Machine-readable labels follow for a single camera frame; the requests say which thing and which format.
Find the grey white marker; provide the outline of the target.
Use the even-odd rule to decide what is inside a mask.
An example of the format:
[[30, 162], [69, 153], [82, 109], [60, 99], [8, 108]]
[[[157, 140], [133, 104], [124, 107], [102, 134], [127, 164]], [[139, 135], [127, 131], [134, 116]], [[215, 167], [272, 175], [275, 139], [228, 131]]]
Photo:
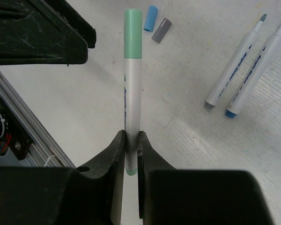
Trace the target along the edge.
[[215, 106], [220, 101], [224, 91], [227, 89], [229, 83], [234, 78], [235, 74], [256, 43], [259, 36], [259, 31], [262, 28], [266, 17], [267, 14], [262, 15], [255, 26], [243, 37], [232, 58], [227, 63], [225, 69], [223, 70], [222, 74], [218, 78], [217, 82], [215, 83], [205, 100], [204, 107], [207, 110], [212, 110], [213, 108], [215, 108]]

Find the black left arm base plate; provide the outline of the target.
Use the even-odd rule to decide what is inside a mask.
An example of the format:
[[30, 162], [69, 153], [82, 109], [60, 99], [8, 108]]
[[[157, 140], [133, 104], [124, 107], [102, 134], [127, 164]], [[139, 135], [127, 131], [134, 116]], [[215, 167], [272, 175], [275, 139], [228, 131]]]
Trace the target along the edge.
[[0, 97], [0, 156], [11, 151], [18, 160], [30, 153], [32, 139]]

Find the grey pen cap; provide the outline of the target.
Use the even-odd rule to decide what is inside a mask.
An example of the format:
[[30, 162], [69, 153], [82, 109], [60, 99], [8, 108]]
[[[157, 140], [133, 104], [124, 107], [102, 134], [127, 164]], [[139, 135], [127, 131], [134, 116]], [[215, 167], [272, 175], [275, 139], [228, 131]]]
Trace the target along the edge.
[[160, 44], [163, 38], [165, 37], [166, 33], [171, 28], [171, 26], [172, 26], [171, 21], [167, 18], [164, 18], [151, 39], [156, 43]]

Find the light blue pen cap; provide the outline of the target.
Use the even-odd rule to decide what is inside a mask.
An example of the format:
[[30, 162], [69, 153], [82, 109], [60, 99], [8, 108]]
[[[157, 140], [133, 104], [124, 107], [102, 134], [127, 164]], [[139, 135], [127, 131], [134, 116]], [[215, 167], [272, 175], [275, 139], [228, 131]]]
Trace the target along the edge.
[[150, 5], [148, 7], [147, 17], [143, 28], [144, 31], [152, 32], [154, 30], [157, 14], [158, 8], [156, 6]]

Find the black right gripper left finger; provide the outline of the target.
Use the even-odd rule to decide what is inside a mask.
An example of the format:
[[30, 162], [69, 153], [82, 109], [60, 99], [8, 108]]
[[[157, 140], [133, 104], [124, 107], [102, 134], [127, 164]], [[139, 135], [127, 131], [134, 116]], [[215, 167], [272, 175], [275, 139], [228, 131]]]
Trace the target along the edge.
[[0, 225], [118, 225], [126, 134], [69, 167], [0, 167]]

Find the mint capped white marker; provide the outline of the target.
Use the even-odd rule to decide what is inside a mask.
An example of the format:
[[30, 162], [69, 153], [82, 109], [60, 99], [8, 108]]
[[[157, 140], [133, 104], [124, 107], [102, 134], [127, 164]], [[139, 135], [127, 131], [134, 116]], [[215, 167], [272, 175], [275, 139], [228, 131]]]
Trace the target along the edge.
[[124, 14], [124, 128], [125, 169], [129, 176], [138, 171], [137, 138], [141, 131], [142, 12], [131, 8]]

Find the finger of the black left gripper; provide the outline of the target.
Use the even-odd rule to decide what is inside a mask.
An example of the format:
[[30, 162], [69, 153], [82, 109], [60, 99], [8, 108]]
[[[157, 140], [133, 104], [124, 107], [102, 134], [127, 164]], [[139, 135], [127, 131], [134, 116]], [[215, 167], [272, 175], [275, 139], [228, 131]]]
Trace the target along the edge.
[[84, 64], [96, 30], [65, 0], [0, 0], [0, 66]]

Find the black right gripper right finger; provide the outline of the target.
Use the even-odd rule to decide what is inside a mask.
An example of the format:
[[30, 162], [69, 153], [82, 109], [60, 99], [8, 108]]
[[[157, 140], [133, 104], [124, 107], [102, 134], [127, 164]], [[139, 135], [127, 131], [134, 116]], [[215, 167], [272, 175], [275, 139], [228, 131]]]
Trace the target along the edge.
[[145, 225], [271, 225], [261, 188], [241, 170], [176, 169], [137, 138], [139, 217]]

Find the light blue white marker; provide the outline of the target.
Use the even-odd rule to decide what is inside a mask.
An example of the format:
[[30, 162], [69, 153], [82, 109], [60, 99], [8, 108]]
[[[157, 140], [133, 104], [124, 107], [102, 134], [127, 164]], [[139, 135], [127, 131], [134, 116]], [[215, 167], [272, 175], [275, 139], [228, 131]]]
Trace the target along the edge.
[[250, 71], [231, 99], [226, 109], [225, 116], [233, 119], [240, 113], [243, 106], [249, 101], [251, 92], [263, 75], [267, 65], [275, 55], [280, 43], [281, 25], [264, 43]]

